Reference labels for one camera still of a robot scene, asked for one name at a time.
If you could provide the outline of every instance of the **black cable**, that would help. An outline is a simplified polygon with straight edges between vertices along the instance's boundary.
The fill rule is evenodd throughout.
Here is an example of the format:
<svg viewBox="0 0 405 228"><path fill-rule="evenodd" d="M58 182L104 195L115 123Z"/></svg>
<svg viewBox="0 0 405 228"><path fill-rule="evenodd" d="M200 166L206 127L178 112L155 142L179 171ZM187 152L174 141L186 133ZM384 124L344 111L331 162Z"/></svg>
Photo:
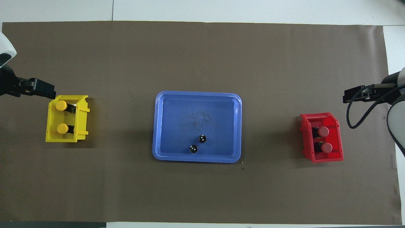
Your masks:
<svg viewBox="0 0 405 228"><path fill-rule="evenodd" d="M374 85L369 85L369 86L366 86L366 87L364 87L364 88L361 88L361 89L360 89L359 91L357 91L357 92L353 95L353 97L350 99L350 102L349 102L349 105L348 105L347 111L346 111L346 121L347 121L347 124L349 125L349 127L350 127L351 129L355 129L355 128L357 128L358 126L360 126L360 124L366 119L366 117L370 114L370 112L371 112L378 104L380 104L380 102L381 102L382 100L384 100L384 98L386 98L388 95L390 95L391 93L393 93L393 92L395 92L395 91L398 91L398 90L400 90L400 89L405 88L405 84L402 85L402 86L398 86L398 87L396 87L396 88L394 88L394 89L392 89L392 90L386 92L384 95L382 95L380 98L378 98L378 99L369 107L369 109L367 109L367 111L364 113L364 115L361 117L361 119L360 119L354 126L352 126L351 123L350 123L350 120L349 120L350 106L352 105L354 99L355 99L362 91L364 91L364 90L366 90L366 89L371 89L371 88L373 88L373 87L374 87Z"/></svg>

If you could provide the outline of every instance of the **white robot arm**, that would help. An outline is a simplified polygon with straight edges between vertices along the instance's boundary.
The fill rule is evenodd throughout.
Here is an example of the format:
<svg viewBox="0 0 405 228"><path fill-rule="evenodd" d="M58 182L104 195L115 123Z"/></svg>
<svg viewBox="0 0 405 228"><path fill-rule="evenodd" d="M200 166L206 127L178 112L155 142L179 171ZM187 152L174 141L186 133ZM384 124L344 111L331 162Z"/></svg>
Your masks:
<svg viewBox="0 0 405 228"><path fill-rule="evenodd" d="M9 94L20 97L21 94L28 96L41 96L55 99L55 87L37 78L24 79L15 76L14 71L6 63L12 59L17 52L13 45L0 33L0 96Z"/></svg>
<svg viewBox="0 0 405 228"><path fill-rule="evenodd" d="M12 59L17 52L15 51L11 42L7 39L6 36L1 32L0 33L0 68L6 64L10 59Z"/></svg>
<svg viewBox="0 0 405 228"><path fill-rule="evenodd" d="M353 101L374 101L374 104L355 125L352 125L349 120L350 106ZM385 77L381 84L357 86L345 90L343 103L349 103L346 120L352 129L357 128L376 105L381 103L391 104L391 108L387 114L388 130L405 156L405 67L401 71Z"/></svg>

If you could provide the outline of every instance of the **plastic tray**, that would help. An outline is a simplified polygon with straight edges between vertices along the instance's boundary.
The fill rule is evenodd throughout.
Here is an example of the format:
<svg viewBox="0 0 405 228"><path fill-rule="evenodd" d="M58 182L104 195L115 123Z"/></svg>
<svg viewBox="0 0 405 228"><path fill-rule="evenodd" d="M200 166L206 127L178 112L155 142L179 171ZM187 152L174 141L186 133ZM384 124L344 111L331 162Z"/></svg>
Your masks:
<svg viewBox="0 0 405 228"><path fill-rule="evenodd" d="M156 97L152 151L159 160L234 163L241 156L241 132L236 94L162 91ZM200 135L206 142L198 141Z"/></svg>

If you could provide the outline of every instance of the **brown surface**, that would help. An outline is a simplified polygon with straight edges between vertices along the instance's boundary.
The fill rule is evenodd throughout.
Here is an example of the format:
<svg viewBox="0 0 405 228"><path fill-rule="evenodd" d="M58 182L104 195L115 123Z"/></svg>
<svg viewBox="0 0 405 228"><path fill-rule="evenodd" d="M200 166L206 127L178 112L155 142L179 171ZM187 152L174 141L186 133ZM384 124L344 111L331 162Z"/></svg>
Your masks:
<svg viewBox="0 0 405 228"><path fill-rule="evenodd" d="M92 99L87 139L63 144L45 143L48 99L0 98L1 220L401 222L387 106L351 130L341 98L387 75L380 26L52 22L3 32L17 76ZM162 90L241 96L241 159L156 160ZM355 104L353 120L368 105ZM298 116L319 112L340 120L345 161L301 154Z"/></svg>

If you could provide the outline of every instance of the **ball with white dots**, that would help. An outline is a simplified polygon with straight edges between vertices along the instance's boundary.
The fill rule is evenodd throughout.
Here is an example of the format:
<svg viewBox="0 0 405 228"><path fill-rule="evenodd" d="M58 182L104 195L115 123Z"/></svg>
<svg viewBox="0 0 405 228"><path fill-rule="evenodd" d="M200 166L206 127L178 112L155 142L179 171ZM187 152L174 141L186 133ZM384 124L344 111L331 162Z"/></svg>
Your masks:
<svg viewBox="0 0 405 228"><path fill-rule="evenodd" d="M190 152L195 153L198 151L198 147L196 145L191 145L190 146Z"/></svg>
<svg viewBox="0 0 405 228"><path fill-rule="evenodd" d="M198 141L201 142L201 143L204 143L204 142L207 141L207 137L205 135L200 135L198 137Z"/></svg>

